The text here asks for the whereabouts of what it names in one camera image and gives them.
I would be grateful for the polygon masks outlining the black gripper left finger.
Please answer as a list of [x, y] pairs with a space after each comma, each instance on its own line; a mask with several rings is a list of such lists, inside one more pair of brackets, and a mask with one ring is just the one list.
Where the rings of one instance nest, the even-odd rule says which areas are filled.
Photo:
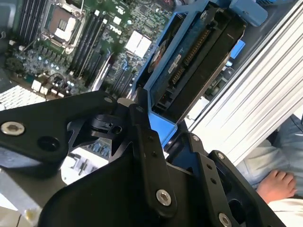
[[66, 157], [106, 138], [112, 141], [113, 162], [126, 149], [131, 115], [148, 118], [147, 104], [141, 88], [134, 100], [94, 91], [2, 111], [0, 192], [21, 214], [40, 217], [47, 202], [67, 187], [61, 178]]

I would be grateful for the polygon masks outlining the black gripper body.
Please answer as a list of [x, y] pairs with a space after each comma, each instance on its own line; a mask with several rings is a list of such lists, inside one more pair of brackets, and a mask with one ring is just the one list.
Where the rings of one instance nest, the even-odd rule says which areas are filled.
[[176, 164], [165, 160], [147, 117], [131, 115], [122, 155], [57, 192], [41, 227], [207, 227], [213, 162], [187, 141]]

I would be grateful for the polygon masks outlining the person bare hand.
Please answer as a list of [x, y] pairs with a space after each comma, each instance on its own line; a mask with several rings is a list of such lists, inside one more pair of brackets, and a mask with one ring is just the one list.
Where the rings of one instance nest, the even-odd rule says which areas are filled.
[[293, 174], [271, 171], [258, 185], [257, 193], [267, 203], [293, 197], [297, 191]]

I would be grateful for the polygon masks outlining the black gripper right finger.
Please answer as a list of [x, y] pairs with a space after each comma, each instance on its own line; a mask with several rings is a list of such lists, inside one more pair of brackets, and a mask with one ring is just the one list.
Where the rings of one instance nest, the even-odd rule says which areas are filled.
[[206, 154], [196, 135], [187, 136], [193, 174], [202, 186], [211, 227], [284, 226], [224, 154]]

